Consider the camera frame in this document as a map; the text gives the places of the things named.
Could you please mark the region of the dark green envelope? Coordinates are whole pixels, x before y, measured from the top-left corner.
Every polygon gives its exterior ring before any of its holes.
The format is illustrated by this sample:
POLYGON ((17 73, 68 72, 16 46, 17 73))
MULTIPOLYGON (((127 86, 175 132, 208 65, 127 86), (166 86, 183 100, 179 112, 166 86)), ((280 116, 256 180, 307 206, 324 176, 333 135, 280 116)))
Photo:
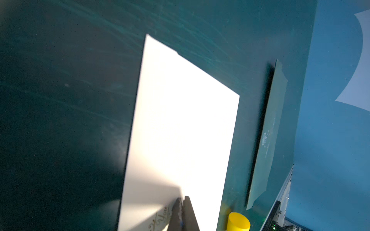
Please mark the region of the dark green envelope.
POLYGON ((257 198, 267 190, 288 83, 282 69, 283 65, 277 59, 252 175, 247 210, 251 209, 257 198))

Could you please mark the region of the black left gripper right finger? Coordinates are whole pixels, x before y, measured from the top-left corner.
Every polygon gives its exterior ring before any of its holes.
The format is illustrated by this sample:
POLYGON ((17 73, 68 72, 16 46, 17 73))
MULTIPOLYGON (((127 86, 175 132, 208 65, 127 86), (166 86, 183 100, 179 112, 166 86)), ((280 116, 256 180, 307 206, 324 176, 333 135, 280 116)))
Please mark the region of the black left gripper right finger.
POLYGON ((183 201, 183 231, 200 231, 189 196, 183 201))

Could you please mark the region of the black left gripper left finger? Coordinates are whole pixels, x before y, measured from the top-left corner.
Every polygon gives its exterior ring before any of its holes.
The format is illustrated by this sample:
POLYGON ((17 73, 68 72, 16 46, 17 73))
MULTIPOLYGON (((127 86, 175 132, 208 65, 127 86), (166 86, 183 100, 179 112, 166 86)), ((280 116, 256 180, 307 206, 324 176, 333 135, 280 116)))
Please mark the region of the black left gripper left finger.
POLYGON ((168 224, 167 231, 182 231, 183 230, 183 213, 182 213, 183 201, 179 197, 176 199, 172 207, 172 215, 168 224))

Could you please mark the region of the yellow glue stick cap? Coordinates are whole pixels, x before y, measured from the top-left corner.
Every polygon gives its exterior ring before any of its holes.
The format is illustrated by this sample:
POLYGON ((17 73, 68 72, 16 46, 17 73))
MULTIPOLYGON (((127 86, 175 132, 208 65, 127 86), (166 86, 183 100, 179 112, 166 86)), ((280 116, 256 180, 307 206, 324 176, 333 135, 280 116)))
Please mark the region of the yellow glue stick cap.
POLYGON ((226 231, 249 231, 250 221, 241 213, 232 212, 228 215, 226 231))

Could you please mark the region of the cream yellow envelope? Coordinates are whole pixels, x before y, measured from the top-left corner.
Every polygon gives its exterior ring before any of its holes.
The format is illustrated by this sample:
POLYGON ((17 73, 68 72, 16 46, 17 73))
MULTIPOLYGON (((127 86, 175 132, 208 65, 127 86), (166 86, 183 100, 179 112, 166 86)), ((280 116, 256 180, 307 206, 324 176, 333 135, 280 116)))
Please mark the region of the cream yellow envelope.
POLYGON ((217 228, 240 97, 146 36, 118 230, 162 231, 189 196, 202 231, 217 228))

